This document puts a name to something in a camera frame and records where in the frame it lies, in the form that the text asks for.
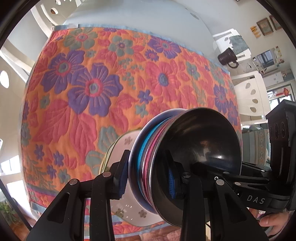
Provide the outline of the person's right hand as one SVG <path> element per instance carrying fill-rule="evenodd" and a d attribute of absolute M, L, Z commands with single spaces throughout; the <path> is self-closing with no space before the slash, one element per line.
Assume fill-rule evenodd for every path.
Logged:
<path fill-rule="evenodd" d="M 284 210 L 283 212 L 272 213 L 260 219 L 259 225 L 261 227 L 272 227 L 267 235 L 269 240 L 274 240 L 281 233 L 293 213 L 294 211 Z"/>

